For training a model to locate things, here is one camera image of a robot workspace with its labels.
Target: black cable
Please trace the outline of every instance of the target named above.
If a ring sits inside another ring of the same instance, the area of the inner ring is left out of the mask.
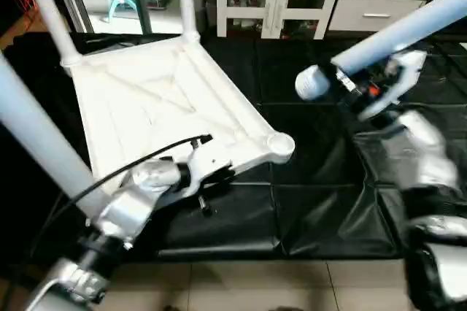
[[[148,154],[148,155],[145,155],[143,156],[142,158],[138,159],[138,160],[135,160],[131,163],[129,163],[128,165],[125,165],[123,167],[120,167],[118,170],[115,170],[114,172],[108,174],[107,176],[105,177],[102,177],[99,181],[95,182],[94,184],[92,184],[91,186],[87,187],[83,192],[81,192],[80,194],[78,194],[77,196],[75,196],[73,199],[71,199],[68,203],[66,203],[62,208],[59,209],[59,211],[57,211],[56,214],[54,214],[54,216],[51,217],[50,219],[50,222],[48,223],[47,226],[42,227],[42,229],[47,229],[50,225],[52,225],[65,211],[67,211],[70,207],[73,207],[74,205],[76,205],[77,202],[79,202],[81,199],[83,199],[85,196],[87,196],[89,193],[91,193],[92,191],[94,191],[95,189],[97,189],[98,187],[100,187],[101,185],[103,185],[105,182],[107,182],[108,180],[111,180],[113,177],[121,174],[122,172],[128,170],[128,169],[131,169],[133,167],[135,167],[136,165],[139,165],[140,163],[143,163],[145,162],[146,160],[148,159],[151,159],[163,152],[166,152],[167,150],[169,149],[172,149],[173,147],[177,147],[179,145],[182,145],[184,143],[188,143],[188,142],[191,142],[191,141],[195,141],[197,139],[203,139],[204,137],[210,137],[209,135],[200,135],[200,136],[195,136],[195,137],[190,137],[190,138],[185,138],[185,139],[182,139],[181,141],[178,141],[178,142],[175,142],[175,143],[172,143],[171,145],[167,145],[166,147],[164,148],[161,148],[159,150],[156,150],[155,152],[152,152],[151,154]]]
[[[39,233],[34,237],[33,242],[31,244],[31,248],[28,251],[28,254],[26,254],[26,256],[23,258],[20,265],[18,266],[18,269],[17,269],[17,271],[15,273],[14,278],[10,281],[7,292],[5,293],[5,296],[3,298],[3,302],[1,304],[0,311],[7,311],[9,309],[9,306],[10,306],[11,301],[12,301],[12,297],[15,294],[16,287],[20,283],[23,271],[24,271],[25,267],[27,266],[29,260],[32,258],[32,255],[34,254],[34,251],[39,246],[39,243],[40,243],[40,240],[41,240],[42,236],[44,235],[46,230],[48,230],[48,228],[54,222],[56,222],[57,219],[59,219],[62,216],[62,214],[65,213],[65,211],[67,211],[70,207],[73,207],[74,205],[76,205],[77,202],[79,202],[81,199],[83,199],[88,194],[92,193],[95,189],[97,189],[98,187],[103,185],[105,182],[111,180],[115,176],[118,176],[122,172],[124,172],[124,171],[126,171],[128,169],[131,169],[131,168],[135,167],[136,165],[139,165],[140,163],[143,163],[146,160],[151,159],[151,158],[153,158],[153,157],[155,157],[155,156],[157,156],[157,155],[159,155],[159,154],[161,154],[163,152],[166,152],[167,150],[172,149],[173,147],[177,147],[177,146],[182,145],[184,143],[196,141],[197,139],[200,139],[202,142],[206,142],[206,141],[211,139],[211,136],[210,135],[200,135],[200,136],[195,136],[195,137],[182,139],[182,140],[180,140],[178,142],[174,142],[174,143],[172,143],[170,145],[167,145],[167,146],[165,146],[165,147],[163,147],[163,148],[161,148],[159,150],[156,150],[155,152],[152,152],[151,154],[145,155],[142,158],[140,158],[138,160],[135,160],[135,161],[133,161],[133,162],[131,162],[131,163],[125,165],[125,166],[122,166],[118,170],[115,170],[114,172],[108,174],[105,177],[102,177],[99,181],[97,181],[94,184],[92,184],[91,186],[87,187],[81,193],[76,195],[73,199],[69,200],[68,203],[63,205],[62,208],[60,208],[57,212],[55,212],[55,209],[58,206],[58,202],[59,202],[59,199],[60,199],[60,197],[59,197],[58,200],[53,205],[53,208],[49,212],[49,215],[47,216],[46,221],[44,222],[41,229],[39,230]]]

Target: white pole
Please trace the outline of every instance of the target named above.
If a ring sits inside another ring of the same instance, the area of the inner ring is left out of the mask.
[[[465,16],[467,0],[434,0],[336,55],[331,61],[346,74],[354,74]]]
[[[180,6],[182,8],[183,36],[189,42],[199,41],[199,33],[196,30],[194,0],[180,0]]]
[[[41,16],[52,35],[55,46],[61,56],[61,65],[66,67],[77,63],[81,55],[76,50],[72,38],[63,22],[60,12],[53,0],[36,0],[41,10]]]
[[[95,182],[88,167],[1,53],[0,121],[69,198]],[[105,192],[96,189],[77,206],[92,218],[108,199]]]

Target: white stand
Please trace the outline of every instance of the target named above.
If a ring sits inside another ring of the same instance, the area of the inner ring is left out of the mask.
[[[352,75],[465,16],[466,0],[434,0],[336,55],[331,63],[345,74]],[[303,70],[296,79],[296,91],[302,99],[316,99],[326,93],[329,87],[327,77],[316,65]]]
[[[293,139],[276,132],[261,117],[199,44],[193,0],[181,0],[181,37],[86,56],[76,51],[53,0],[37,3],[61,63],[74,81],[95,178],[169,143],[199,134],[211,134],[211,142],[226,147],[226,156],[236,173],[265,161],[283,163],[291,156]],[[2,78],[2,84],[21,88],[3,90],[11,95],[0,106],[2,120],[11,121],[6,124],[13,134],[73,197],[93,182],[92,177],[47,115],[34,105],[34,98],[4,65],[9,82]],[[19,103],[28,105],[31,115],[34,110],[38,114],[28,120],[34,127],[15,127],[11,105]],[[41,142],[34,140],[37,134],[42,135]],[[164,155],[183,161],[191,150],[190,145],[180,146]],[[112,193],[120,181],[121,177],[115,178],[104,189]],[[97,193],[81,202],[80,208],[88,217],[107,198],[104,192]]]

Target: white drawer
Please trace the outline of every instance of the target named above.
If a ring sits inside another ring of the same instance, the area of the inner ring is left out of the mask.
[[[422,0],[338,0],[329,30],[379,31],[423,3]]]

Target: black mat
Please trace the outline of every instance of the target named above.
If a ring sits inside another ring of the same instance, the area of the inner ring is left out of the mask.
[[[74,41],[80,52],[89,53],[165,37],[93,34],[75,35]],[[381,145],[363,133],[365,126],[343,116],[328,99],[303,103],[294,91],[298,72],[355,42],[203,37],[209,54],[264,118],[295,139],[296,152],[285,165],[265,164],[240,175],[233,184],[204,191],[214,211],[211,217],[201,214],[195,199],[155,213],[128,258],[400,257],[404,209]],[[406,96],[404,104],[421,111],[445,133],[449,152],[465,175],[467,50],[443,42],[421,42],[416,47],[427,50],[429,56],[419,85]],[[59,67],[48,35],[27,34],[5,55],[88,162],[73,84]],[[379,73],[376,66],[376,79]],[[0,223],[4,238],[14,244],[3,254],[14,259],[45,218],[58,189],[5,130],[1,136],[11,159],[6,178],[16,179],[7,181],[4,188],[5,193],[13,194],[3,195]],[[467,193],[465,177],[464,187]],[[77,210],[70,212],[47,235],[36,258],[59,256],[63,246],[74,241],[83,220]]]

